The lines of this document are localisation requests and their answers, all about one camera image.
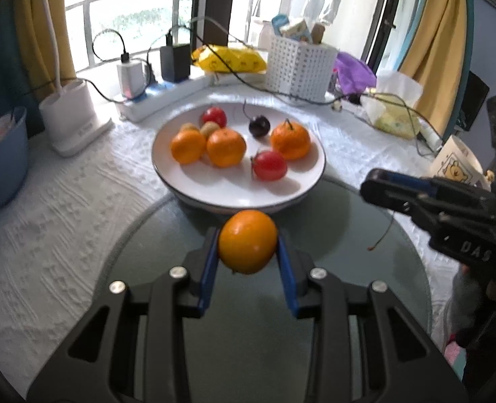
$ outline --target plate rim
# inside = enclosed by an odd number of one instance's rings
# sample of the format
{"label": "plate rim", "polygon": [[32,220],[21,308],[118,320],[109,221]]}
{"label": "plate rim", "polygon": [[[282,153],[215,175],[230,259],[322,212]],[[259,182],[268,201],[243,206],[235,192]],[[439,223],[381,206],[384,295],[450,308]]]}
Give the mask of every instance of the plate rim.
{"label": "plate rim", "polygon": [[[213,205],[213,204],[210,204],[210,203],[207,203],[205,201],[202,201],[202,200],[199,200],[198,198],[195,198],[195,197],[192,197],[192,196],[189,196],[189,195],[186,195],[184,192],[180,191],[177,187],[173,186],[171,183],[169,183],[169,181],[167,181],[163,175],[160,174],[160,171],[158,171],[158,168],[156,167],[156,163],[153,159],[153,148],[154,148],[154,145],[155,145],[155,142],[156,142],[156,139],[158,138],[158,134],[160,133],[160,131],[166,126],[168,125],[168,123],[173,120],[174,118],[177,118],[179,115],[183,114],[183,113],[186,113],[190,110],[193,110],[193,109],[196,109],[196,108],[199,108],[199,107],[205,107],[207,106],[208,104],[218,104],[218,103],[229,103],[229,104],[235,104],[235,103],[238,103],[237,101],[217,101],[217,102],[211,102],[211,103],[205,103],[205,104],[198,104],[197,106],[195,107],[188,107],[188,108],[182,108],[181,111],[176,114],[174,117],[171,117],[169,120],[167,120],[162,126],[160,126],[160,128],[156,131],[156,134],[153,138],[153,143],[151,145],[151,154],[150,154],[150,158],[151,158],[151,162],[153,164],[153,169],[155,170],[157,176],[160,178],[160,180],[162,180],[165,184],[165,186],[169,189],[169,191],[171,192],[173,189],[175,190],[175,192],[179,193],[180,195],[184,196],[185,198],[187,199],[190,199],[190,200],[194,200],[195,202],[198,202],[198,203],[201,203],[202,205],[206,205],[206,206],[209,206],[209,207],[219,207],[219,208],[223,208],[223,209],[226,209],[226,210],[230,210],[230,211],[243,211],[243,210],[256,210],[256,211],[264,211],[265,209],[267,208],[272,208],[272,207],[276,207],[276,206],[280,206],[280,205],[287,205],[289,203],[293,204],[295,201],[297,201],[298,199],[304,197],[308,192],[310,192],[315,186],[317,183],[319,183],[319,181],[321,180],[322,176],[324,175],[324,171],[326,170],[326,162],[327,162],[327,158],[326,158],[326,151],[324,149],[324,146],[322,145],[322,142],[321,140],[317,137],[317,135],[315,135],[311,130],[309,130],[309,132],[317,139],[317,141],[319,142],[319,145],[322,149],[322,168],[321,168],[321,173],[320,175],[317,177],[317,179],[314,181],[313,185],[311,185],[308,189],[306,189],[304,192],[302,192],[301,194],[297,195],[296,197],[294,197],[293,199],[290,199],[290,200],[287,200],[287,201],[284,201],[283,203],[279,203],[279,204],[274,204],[274,205],[260,205],[260,206],[252,206],[252,207],[239,207],[239,206],[226,206],[226,205]],[[264,104],[253,104],[253,106],[262,106],[262,107],[268,107],[268,106],[265,106]],[[275,109],[276,111],[284,114],[284,115],[287,115],[291,118],[294,118],[292,115],[290,114],[287,114],[285,112],[282,112],[281,110],[279,109]]]}

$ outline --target yellow curtain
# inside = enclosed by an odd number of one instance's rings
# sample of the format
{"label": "yellow curtain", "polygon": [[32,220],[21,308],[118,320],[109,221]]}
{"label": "yellow curtain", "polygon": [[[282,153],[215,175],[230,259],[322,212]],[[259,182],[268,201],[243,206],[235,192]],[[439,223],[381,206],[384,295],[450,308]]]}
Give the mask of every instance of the yellow curtain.
{"label": "yellow curtain", "polygon": [[[58,41],[61,79],[76,76],[74,72],[64,0],[48,0]],[[20,56],[28,73],[31,87],[41,86],[55,78],[54,54],[42,0],[14,0],[15,25]],[[38,100],[43,100],[55,91],[54,84],[48,84],[36,91]]]}
{"label": "yellow curtain", "polygon": [[416,105],[442,135],[461,80],[466,44],[466,0],[427,0],[400,72],[423,85]]}

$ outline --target black gripper frame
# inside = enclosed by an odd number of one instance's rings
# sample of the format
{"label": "black gripper frame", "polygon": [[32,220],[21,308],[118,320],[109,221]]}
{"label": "black gripper frame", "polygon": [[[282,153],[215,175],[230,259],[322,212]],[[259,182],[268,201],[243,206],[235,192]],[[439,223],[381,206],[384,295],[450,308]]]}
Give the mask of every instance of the black gripper frame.
{"label": "black gripper frame", "polygon": [[496,280],[496,194],[449,179],[372,170],[360,188],[376,206],[409,215],[429,246]]}
{"label": "black gripper frame", "polygon": [[[134,363],[139,319],[147,315],[143,402],[190,403],[182,320],[202,317],[209,306],[217,238],[218,230],[210,229],[182,267],[152,283],[122,292],[117,284],[104,293],[47,361],[27,402],[140,403],[133,397]],[[352,402],[350,315],[357,316],[362,355],[364,397],[357,403],[468,401],[451,367],[385,284],[343,283],[316,269],[283,232],[276,254],[291,312],[314,319],[306,403]]]}
{"label": "black gripper frame", "polygon": [[431,338],[386,283],[342,282],[279,238],[277,258],[287,306],[313,318],[305,403],[350,403],[349,316],[356,316],[363,397],[355,403],[468,402],[467,393]]}

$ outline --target cherry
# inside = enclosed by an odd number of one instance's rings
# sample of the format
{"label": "cherry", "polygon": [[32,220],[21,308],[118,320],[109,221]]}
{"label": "cherry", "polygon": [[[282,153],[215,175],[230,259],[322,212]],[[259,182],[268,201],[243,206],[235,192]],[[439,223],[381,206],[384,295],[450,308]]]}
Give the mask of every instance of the cherry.
{"label": "cherry", "polygon": [[217,106],[209,107],[201,116],[201,120],[203,123],[213,121],[222,128],[227,126],[227,117],[225,116],[225,112],[221,107]]}
{"label": "cherry", "polygon": [[251,158],[252,172],[262,181],[274,181],[287,174],[287,162],[275,151],[265,150]]}
{"label": "cherry", "polygon": [[258,115],[250,118],[246,114],[246,101],[244,101],[244,104],[242,105],[242,113],[247,119],[250,120],[248,130],[254,138],[262,138],[263,136],[268,135],[268,132],[270,132],[270,121],[268,121],[267,117],[264,115]]}

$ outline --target winnie the pooh print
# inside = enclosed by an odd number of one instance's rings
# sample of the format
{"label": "winnie the pooh print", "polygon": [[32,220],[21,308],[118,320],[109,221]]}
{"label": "winnie the pooh print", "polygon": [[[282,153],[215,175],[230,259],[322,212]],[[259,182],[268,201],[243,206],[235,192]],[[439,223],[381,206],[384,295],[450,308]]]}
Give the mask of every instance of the winnie the pooh print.
{"label": "winnie the pooh print", "polygon": [[462,183],[466,183],[470,178],[466,171],[461,167],[460,163],[456,159],[452,159],[451,157],[448,159],[446,165],[442,168],[444,173],[444,177],[446,179],[450,179],[453,181],[460,181]]}

